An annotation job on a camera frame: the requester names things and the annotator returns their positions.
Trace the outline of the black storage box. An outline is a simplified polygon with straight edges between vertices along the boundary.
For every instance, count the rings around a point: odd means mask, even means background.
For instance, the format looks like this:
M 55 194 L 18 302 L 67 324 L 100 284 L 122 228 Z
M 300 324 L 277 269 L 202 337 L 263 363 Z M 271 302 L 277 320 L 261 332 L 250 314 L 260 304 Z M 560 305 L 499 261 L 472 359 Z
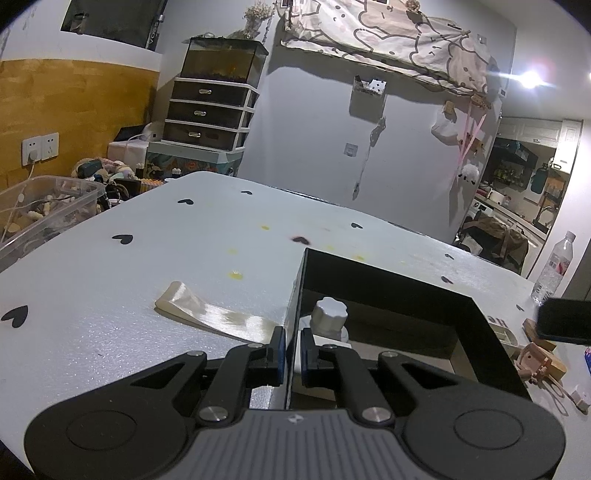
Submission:
M 484 313 L 470 297 L 311 248 L 304 250 L 290 320 L 322 298 L 346 305 L 349 344 L 363 359 L 386 350 L 469 380 L 530 397 Z

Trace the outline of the white knob cap object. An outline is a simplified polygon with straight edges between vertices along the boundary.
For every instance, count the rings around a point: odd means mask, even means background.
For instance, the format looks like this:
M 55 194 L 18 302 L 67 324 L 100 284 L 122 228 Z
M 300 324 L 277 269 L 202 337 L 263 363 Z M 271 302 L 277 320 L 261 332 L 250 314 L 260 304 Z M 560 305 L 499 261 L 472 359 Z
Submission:
M 318 300 L 311 313 L 310 328 L 317 336 L 334 339 L 346 343 L 349 332 L 346 330 L 348 307 L 345 303 L 332 297 Z

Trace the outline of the clear plastic water bottle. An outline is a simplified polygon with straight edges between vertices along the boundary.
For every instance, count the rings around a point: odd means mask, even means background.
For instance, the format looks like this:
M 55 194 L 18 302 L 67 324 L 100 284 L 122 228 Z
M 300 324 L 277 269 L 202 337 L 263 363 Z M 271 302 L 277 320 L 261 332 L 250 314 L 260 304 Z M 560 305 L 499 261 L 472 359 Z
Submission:
M 564 239 L 553 247 L 531 292 L 531 298 L 536 305 L 541 306 L 556 293 L 573 259 L 575 239 L 576 235 L 567 231 Z

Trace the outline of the pink plastic holder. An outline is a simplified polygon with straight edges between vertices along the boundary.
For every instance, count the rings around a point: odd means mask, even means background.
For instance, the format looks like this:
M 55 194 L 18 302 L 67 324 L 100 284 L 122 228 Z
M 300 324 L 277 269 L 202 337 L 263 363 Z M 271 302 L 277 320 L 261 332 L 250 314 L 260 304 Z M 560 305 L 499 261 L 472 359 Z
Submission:
M 529 343 L 521 350 L 514 365 L 523 381 L 538 384 L 549 374 L 552 360 L 544 349 L 535 343 Z

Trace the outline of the beige plastic divided tray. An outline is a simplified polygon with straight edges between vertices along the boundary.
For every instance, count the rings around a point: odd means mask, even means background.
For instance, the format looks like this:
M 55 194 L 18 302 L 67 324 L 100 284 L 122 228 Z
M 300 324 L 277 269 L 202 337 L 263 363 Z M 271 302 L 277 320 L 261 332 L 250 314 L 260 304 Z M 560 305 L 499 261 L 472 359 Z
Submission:
M 493 323 L 490 323 L 489 326 L 495 332 L 497 338 L 501 343 L 503 343 L 504 345 L 511 345 L 513 347 L 519 346 L 517 338 L 510 329 Z

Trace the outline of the pink scissors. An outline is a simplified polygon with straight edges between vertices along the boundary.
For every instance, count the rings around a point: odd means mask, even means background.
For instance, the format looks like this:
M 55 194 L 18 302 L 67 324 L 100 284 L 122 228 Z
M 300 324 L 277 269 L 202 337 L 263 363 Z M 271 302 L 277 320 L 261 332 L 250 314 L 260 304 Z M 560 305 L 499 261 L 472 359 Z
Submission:
M 566 400 L 572 401 L 572 397 L 552 376 L 534 377 L 530 379 L 529 382 L 532 385 L 536 385 L 539 389 L 545 390 L 550 395 L 558 413 L 561 416 L 569 416 L 564 402 Z

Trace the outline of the white object with tan tab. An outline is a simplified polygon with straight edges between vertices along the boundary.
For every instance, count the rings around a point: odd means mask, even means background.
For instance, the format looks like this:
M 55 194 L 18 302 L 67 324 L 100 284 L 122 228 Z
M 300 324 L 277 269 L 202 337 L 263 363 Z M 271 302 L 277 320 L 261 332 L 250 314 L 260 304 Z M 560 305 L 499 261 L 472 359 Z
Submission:
M 570 398 L 579 411 L 583 414 L 588 413 L 590 409 L 590 397 L 585 392 L 575 389 L 570 393 Z

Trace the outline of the cream ribbon strip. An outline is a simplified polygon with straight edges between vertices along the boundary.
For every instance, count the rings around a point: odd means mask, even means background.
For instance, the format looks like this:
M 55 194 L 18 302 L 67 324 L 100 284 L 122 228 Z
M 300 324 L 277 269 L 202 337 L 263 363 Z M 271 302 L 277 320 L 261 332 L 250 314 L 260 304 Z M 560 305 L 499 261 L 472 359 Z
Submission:
M 250 343 L 269 343 L 277 326 L 273 321 L 257 315 L 235 312 L 207 303 L 179 281 L 173 281 L 155 301 L 154 306 L 192 326 Z

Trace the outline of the black and white drawer unit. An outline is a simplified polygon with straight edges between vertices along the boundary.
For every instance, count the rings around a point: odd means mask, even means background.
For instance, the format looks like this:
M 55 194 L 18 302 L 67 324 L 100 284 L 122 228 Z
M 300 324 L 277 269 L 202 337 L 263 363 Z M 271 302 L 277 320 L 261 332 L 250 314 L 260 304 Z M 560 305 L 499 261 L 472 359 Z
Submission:
M 162 140 L 222 152 L 245 149 L 259 91 L 249 84 L 174 79 Z

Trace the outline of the clear plastic storage bin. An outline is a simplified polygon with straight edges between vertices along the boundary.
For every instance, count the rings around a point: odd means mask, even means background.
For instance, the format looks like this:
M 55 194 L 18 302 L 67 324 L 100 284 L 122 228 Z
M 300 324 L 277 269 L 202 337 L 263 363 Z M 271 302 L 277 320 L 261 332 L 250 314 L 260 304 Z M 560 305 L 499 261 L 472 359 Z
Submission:
M 39 176 L 1 192 L 1 269 L 98 212 L 101 183 Z

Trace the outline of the glass fish tank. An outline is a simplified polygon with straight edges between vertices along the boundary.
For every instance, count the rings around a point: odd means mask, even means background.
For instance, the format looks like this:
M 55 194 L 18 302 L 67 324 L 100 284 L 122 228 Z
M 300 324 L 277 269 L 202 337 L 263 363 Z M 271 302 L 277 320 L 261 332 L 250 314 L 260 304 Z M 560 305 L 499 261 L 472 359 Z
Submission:
M 179 76 L 259 87 L 269 51 L 256 40 L 192 37 Z

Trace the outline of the patterned hanging cloth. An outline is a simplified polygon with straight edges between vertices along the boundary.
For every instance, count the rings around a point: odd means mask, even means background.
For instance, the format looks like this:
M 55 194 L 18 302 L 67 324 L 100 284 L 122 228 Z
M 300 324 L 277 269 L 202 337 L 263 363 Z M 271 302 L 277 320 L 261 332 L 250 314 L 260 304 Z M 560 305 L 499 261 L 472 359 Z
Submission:
M 491 55 L 419 1 L 291 1 L 281 45 L 413 78 L 458 96 L 489 93 Z

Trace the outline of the white plush toy on wall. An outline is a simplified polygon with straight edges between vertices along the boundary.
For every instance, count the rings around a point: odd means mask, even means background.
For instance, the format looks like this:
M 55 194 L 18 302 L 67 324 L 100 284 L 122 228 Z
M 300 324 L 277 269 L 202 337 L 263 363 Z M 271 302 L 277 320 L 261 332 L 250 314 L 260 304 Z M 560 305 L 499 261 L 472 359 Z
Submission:
M 476 165 L 466 163 L 460 170 L 458 177 L 465 182 L 476 185 L 480 178 L 480 170 Z

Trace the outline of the white wall power socket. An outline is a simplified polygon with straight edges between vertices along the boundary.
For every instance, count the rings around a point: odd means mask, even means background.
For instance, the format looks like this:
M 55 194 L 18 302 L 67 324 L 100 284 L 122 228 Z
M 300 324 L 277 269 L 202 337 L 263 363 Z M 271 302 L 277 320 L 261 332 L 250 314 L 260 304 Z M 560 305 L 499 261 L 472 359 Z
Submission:
M 56 158 L 59 153 L 57 132 L 35 136 L 21 142 L 21 164 L 23 167 Z

